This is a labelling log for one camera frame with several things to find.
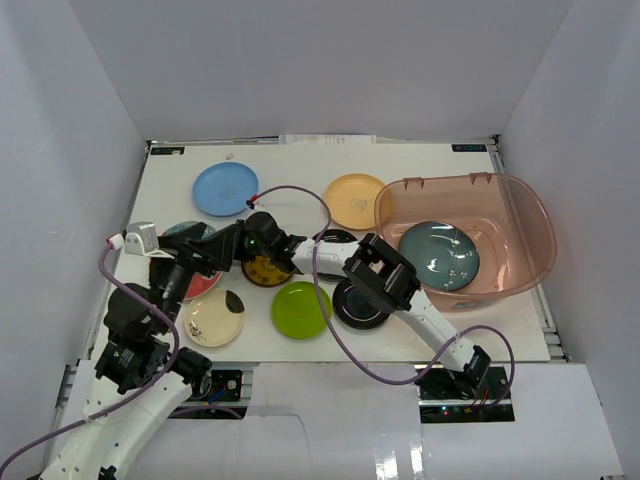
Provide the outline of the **dark teal blossom plate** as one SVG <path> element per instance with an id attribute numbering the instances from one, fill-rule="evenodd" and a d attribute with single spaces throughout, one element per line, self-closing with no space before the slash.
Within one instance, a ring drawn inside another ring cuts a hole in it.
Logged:
<path id="1" fill-rule="evenodd" d="M 443 222 L 412 226 L 399 240 L 398 250 L 416 268 L 420 282 L 440 292 L 467 287 L 480 269 L 475 243 L 458 227 Z"/>

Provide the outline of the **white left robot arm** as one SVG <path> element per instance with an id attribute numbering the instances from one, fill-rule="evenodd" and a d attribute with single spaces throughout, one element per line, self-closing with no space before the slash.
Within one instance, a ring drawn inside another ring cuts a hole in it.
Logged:
<path id="1" fill-rule="evenodd" d="M 176 408 L 205 396 L 212 363 L 180 344 L 175 320 L 195 274 L 219 270 L 208 227 L 197 222 L 167 236 L 151 223 L 129 225 L 111 237 L 107 253 L 123 250 L 150 260 L 147 287 L 117 280 L 103 323 L 107 343 L 83 417 L 64 428 L 66 443 L 43 479 L 123 479 L 134 460 Z"/>

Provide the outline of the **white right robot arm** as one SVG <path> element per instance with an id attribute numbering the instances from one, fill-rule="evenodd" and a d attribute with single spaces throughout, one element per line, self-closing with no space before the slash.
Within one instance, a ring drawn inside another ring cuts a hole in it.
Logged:
<path id="1" fill-rule="evenodd" d="M 199 273 L 228 271 L 236 262 L 268 259 L 285 274 L 340 277 L 350 291 L 384 316 L 395 315 L 435 352 L 453 390 L 472 399 L 488 385 L 489 355 L 444 318 L 422 290 L 416 268 L 379 236 L 332 243 L 286 233 L 266 212 L 250 215 L 211 235 L 197 224 L 180 241 Z"/>

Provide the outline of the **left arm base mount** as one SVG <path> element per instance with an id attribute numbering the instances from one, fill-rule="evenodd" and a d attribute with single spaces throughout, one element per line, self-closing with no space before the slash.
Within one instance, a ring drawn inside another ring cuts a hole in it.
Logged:
<path id="1" fill-rule="evenodd" d="M 241 370 L 213 370 L 207 390 L 194 394 L 170 419 L 241 420 L 247 407 L 243 398 Z"/>

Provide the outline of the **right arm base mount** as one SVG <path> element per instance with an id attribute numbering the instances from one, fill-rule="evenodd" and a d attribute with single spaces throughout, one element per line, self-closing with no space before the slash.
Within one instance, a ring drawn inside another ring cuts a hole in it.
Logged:
<path id="1" fill-rule="evenodd" d="M 515 413 L 508 393 L 499 405 L 489 407 L 507 386 L 504 367 L 489 369 L 476 394 L 460 392 L 449 374 L 434 368 L 415 383 L 422 424 L 511 423 Z"/>

